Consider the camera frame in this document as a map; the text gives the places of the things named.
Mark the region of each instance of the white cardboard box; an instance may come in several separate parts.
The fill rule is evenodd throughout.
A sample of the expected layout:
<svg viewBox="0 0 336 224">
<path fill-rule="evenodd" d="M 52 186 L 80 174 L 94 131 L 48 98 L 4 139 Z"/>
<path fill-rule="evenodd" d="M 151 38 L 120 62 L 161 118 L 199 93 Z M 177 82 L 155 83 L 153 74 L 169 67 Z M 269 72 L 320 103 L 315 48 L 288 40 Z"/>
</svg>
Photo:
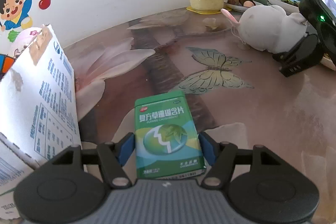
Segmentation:
<svg viewBox="0 0 336 224">
<path fill-rule="evenodd" d="M 74 71 L 50 25 L 1 80 L 0 106 L 0 174 L 7 172 L 0 180 L 0 218 L 13 219 L 19 215 L 10 208 L 11 190 L 33 169 L 81 143 Z"/>
</svg>

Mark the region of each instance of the butterfly body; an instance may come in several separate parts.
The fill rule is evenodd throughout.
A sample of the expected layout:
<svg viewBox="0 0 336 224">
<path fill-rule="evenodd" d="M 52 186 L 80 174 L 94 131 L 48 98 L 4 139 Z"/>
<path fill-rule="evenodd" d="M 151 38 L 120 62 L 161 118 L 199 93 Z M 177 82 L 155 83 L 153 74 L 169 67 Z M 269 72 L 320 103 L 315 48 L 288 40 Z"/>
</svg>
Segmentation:
<svg viewBox="0 0 336 224">
<path fill-rule="evenodd" d="M 187 49 L 193 53 L 193 59 L 207 65 L 207 69 L 185 77 L 174 89 L 180 89 L 186 94 L 201 95 L 220 86 L 230 89 L 253 88 L 231 72 L 230 67 L 236 67 L 244 61 L 227 57 L 213 49 L 196 47 Z"/>
</svg>

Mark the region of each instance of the black electronic device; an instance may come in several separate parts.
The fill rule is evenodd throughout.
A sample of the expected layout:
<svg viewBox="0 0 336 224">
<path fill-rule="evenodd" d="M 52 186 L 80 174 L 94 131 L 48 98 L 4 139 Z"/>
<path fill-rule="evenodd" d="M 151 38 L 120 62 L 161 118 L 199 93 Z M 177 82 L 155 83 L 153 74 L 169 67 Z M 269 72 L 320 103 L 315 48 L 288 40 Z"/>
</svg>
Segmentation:
<svg viewBox="0 0 336 224">
<path fill-rule="evenodd" d="M 134 134 L 97 149 L 68 147 L 21 181 L 14 202 L 22 224 L 299 224 L 319 203 L 317 187 L 263 145 L 252 150 L 199 141 L 212 169 L 202 180 L 137 180 L 122 169 L 135 147 Z M 100 167 L 104 182 L 85 173 Z M 234 180 L 236 165 L 251 165 Z"/>
<path fill-rule="evenodd" d="M 299 11 L 309 22 L 307 34 L 289 52 L 273 55 L 286 77 L 317 65 L 325 53 L 336 64 L 336 0 L 301 0 Z"/>
</svg>

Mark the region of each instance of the white plush toy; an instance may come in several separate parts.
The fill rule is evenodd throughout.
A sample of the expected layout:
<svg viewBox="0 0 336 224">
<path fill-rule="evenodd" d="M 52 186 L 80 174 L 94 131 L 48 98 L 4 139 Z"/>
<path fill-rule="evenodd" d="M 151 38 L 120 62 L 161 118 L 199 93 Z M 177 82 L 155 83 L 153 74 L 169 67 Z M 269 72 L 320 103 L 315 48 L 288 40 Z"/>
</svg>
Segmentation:
<svg viewBox="0 0 336 224">
<path fill-rule="evenodd" d="M 259 51 L 288 52 L 304 35 L 306 19 L 300 13 L 289 16 L 280 6 L 257 5 L 247 9 L 238 22 L 227 10 L 221 10 L 238 29 L 240 38 Z"/>
</svg>

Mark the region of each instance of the cartoon boy sticker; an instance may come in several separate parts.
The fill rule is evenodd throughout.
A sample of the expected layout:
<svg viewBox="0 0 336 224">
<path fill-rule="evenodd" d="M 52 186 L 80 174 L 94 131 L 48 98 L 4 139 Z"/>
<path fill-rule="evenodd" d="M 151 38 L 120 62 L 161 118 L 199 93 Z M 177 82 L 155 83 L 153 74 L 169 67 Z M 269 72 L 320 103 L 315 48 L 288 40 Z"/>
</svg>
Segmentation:
<svg viewBox="0 0 336 224">
<path fill-rule="evenodd" d="M 32 0 L 0 0 L 1 19 L 5 20 L 1 30 L 11 30 L 21 26 L 23 19 L 28 17 Z"/>
</svg>

